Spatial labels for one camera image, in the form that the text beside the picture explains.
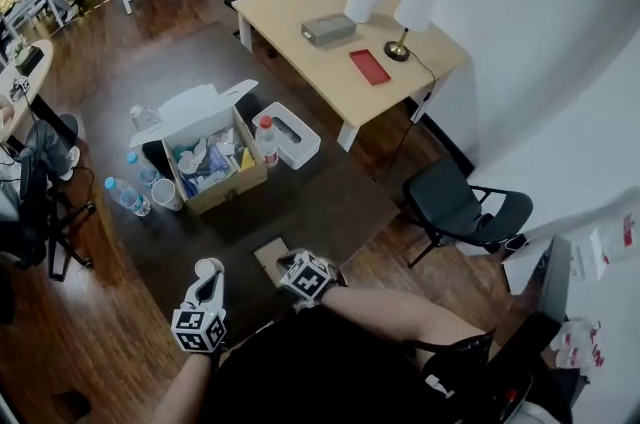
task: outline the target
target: white cup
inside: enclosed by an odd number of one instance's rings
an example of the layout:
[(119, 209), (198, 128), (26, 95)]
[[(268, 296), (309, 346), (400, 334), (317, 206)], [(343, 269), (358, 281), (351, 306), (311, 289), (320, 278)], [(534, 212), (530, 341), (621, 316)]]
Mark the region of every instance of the white cup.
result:
[(160, 179), (153, 185), (151, 198), (155, 203), (172, 211), (179, 211), (184, 205), (175, 185), (169, 179)]

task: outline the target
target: black box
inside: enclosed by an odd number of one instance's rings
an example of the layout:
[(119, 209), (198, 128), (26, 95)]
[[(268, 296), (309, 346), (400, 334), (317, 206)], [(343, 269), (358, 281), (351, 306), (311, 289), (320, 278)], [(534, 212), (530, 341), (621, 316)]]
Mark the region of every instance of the black box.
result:
[(16, 65), (16, 70), (18, 74), (21, 76), (29, 76), (33, 69), (36, 68), (36, 65), (40, 62), (40, 60), (44, 58), (44, 53), (42, 49), (39, 47), (31, 47), (31, 51), (29, 52), (29, 56), (24, 60), (22, 65)]

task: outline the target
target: open box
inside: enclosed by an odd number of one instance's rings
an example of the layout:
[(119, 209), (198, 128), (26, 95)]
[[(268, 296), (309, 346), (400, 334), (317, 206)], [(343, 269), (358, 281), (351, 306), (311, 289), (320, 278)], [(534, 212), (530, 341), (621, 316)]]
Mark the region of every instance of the open box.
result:
[[(264, 157), (235, 107), (235, 104), (257, 84), (257, 81), (247, 79), (220, 95), (215, 95), (213, 92), (206, 97), (201, 87), (187, 90), (160, 107), (162, 123), (141, 131), (131, 138), (129, 143), (131, 148), (150, 141), (162, 141), (176, 189), (186, 205), (197, 214), (202, 214), (267, 180)], [(208, 137), (231, 125), (235, 126), (236, 132), (249, 149), (256, 162), (255, 166), (236, 172), (189, 198), (180, 177), (173, 148), (178, 145), (194, 144), (200, 138)]]

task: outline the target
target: table lamp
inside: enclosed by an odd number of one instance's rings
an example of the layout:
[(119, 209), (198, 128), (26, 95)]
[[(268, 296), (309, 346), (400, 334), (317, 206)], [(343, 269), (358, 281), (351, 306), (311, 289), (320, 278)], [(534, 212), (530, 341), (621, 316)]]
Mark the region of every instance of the table lamp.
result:
[(387, 42), (384, 45), (384, 52), (389, 58), (395, 61), (407, 61), (411, 54), (404, 46), (409, 30), (426, 31), (431, 22), (431, 10), (434, 0), (402, 0), (396, 8), (393, 16), (404, 31), (398, 42)]

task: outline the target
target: red tray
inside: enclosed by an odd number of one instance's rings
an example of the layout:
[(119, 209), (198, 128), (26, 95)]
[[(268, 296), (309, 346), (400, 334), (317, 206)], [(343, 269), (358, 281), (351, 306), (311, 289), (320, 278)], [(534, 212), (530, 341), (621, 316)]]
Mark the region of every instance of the red tray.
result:
[(349, 57), (353, 60), (360, 72), (367, 78), (370, 84), (376, 85), (391, 81), (391, 76), (382, 68), (369, 49), (363, 51), (353, 51), (349, 53)]

